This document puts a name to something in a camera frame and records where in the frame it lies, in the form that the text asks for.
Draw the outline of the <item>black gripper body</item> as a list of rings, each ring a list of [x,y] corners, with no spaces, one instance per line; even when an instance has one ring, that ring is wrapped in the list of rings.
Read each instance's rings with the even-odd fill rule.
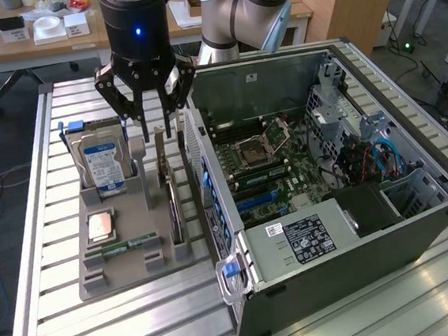
[[[99,0],[114,74],[142,92],[164,86],[175,66],[166,0]]]

